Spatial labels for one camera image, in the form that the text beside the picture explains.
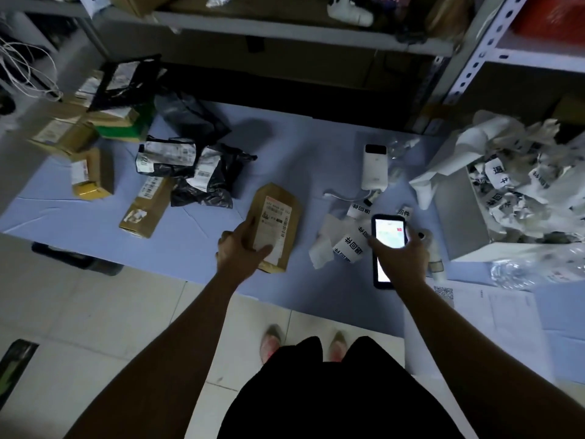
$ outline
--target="person's left hand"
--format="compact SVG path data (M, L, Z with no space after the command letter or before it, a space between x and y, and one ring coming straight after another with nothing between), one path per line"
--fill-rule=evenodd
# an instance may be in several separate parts
M260 262L272 252L270 245L259 251L244 248L242 239L249 235L253 223L254 220L249 219L240 223L233 232L223 231L218 240L218 251L215 254L218 273L227 274L238 283L254 274Z

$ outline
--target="blue tablecloth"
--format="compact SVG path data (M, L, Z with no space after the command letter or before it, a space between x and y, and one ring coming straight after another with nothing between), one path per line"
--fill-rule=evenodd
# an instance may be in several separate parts
M256 273L239 292L282 307L326 317L370 330L402 336L402 302L392 291L372 286L371 262L353 265L335 259L315 270L308 250L325 214L345 214L348 204L323 197L334 189L357 197L366 143L389 143L407 134L315 120L310 117L216 104L232 132L222 141L258 155L242 172L234 191L234 208L192 204L168 208L150 239L139 239L118 228L144 177L135 170L138 145L101 141L115 158L115 194L85 202L71 193L69 164L48 158L0 218L0 231L94 257L178 279L206 283L215 272L216 243L222 231L233 229L246 216L255 191L274 182L303 204L296 244L284 274ZM158 117L151 135L176 134ZM421 211L408 179L422 173L442 139L422 137L404 160L405 175L374 203L373 211L395 213L407 204L414 208L411 223L428 228L443 250L448 278L489 283L482 263L447 262L441 227L434 205ZM543 325L559 377L585 382L585 308L583 285L551 286L537 290Z

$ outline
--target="white game controller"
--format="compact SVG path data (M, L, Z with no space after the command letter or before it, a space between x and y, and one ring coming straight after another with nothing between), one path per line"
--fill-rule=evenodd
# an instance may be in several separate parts
M374 22L374 15L352 4L350 0L329 0L327 3L327 15L344 23L369 27Z

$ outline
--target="tile floor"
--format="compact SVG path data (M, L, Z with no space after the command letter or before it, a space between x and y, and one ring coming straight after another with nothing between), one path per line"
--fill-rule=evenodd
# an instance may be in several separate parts
M125 267L80 271L0 235L0 355L19 338L40 344L0 411L2 439L60 439L104 386L199 294L200 284ZM224 413L260 369L259 341L278 324L286 344L371 335L404 363L404 341L234 295L187 439L215 437Z

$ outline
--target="foot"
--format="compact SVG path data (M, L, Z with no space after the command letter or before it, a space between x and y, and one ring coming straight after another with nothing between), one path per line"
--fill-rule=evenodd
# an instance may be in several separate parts
M260 342L260 360L262 361L262 365L280 348L279 331L278 325L270 325L264 333L264 336L262 336L262 341Z
M341 362L347 353L347 342L341 331L338 331L333 337L333 341L329 346L329 361Z

